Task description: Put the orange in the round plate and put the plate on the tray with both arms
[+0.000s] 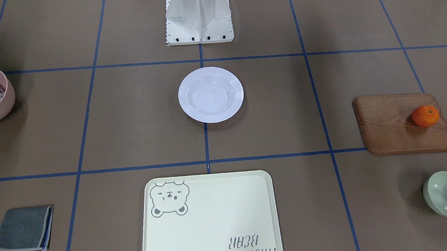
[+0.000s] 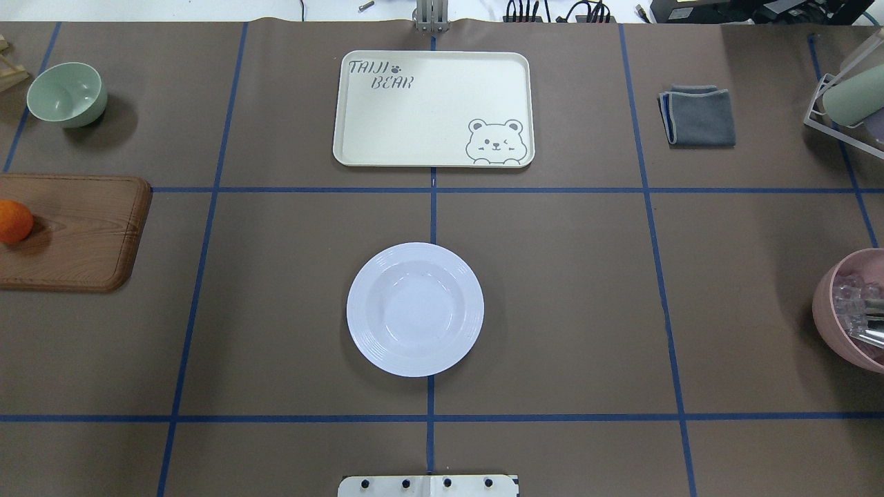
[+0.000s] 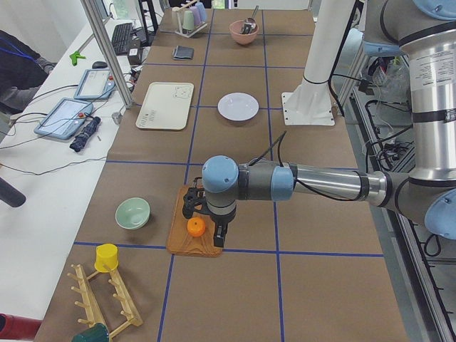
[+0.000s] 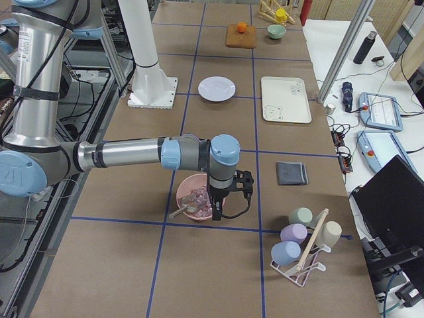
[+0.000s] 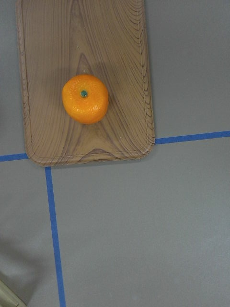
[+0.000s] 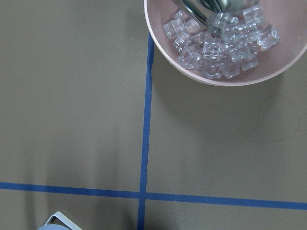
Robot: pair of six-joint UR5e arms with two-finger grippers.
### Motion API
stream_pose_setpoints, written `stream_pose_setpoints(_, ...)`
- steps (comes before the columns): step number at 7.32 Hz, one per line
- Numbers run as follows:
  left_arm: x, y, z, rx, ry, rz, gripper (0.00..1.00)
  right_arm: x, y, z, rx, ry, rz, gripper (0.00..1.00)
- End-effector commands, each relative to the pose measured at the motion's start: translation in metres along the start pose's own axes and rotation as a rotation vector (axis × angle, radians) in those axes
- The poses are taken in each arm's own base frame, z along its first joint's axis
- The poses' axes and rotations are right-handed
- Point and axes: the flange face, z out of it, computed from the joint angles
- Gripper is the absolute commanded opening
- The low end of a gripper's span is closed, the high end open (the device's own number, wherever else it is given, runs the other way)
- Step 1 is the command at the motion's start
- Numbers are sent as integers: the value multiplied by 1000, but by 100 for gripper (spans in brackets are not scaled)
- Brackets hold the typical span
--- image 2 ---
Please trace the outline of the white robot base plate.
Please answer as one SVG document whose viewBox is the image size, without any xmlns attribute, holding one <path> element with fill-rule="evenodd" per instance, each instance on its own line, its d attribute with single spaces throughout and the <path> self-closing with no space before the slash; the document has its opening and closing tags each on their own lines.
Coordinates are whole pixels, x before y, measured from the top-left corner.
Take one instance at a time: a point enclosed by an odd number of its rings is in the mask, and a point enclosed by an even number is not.
<svg viewBox="0 0 884 497">
<path fill-rule="evenodd" d="M 353 476 L 338 496 L 519 496 L 517 476 L 505 474 Z"/>
</svg>

